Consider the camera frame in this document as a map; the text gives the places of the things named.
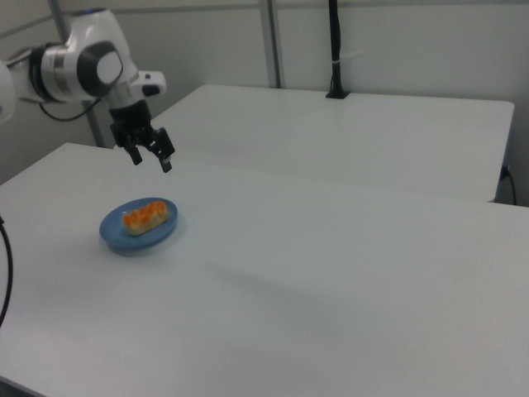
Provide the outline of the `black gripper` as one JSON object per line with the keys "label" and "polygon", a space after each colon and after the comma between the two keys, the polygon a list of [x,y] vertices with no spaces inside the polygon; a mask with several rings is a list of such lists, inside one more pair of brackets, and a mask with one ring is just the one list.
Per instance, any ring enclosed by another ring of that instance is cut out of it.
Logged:
{"label": "black gripper", "polygon": [[164,173],[172,170],[173,143],[163,127],[155,130],[151,126],[150,109],[145,99],[124,108],[111,108],[109,112],[116,144],[126,150],[134,165],[142,162],[138,146],[143,146],[156,155]]}

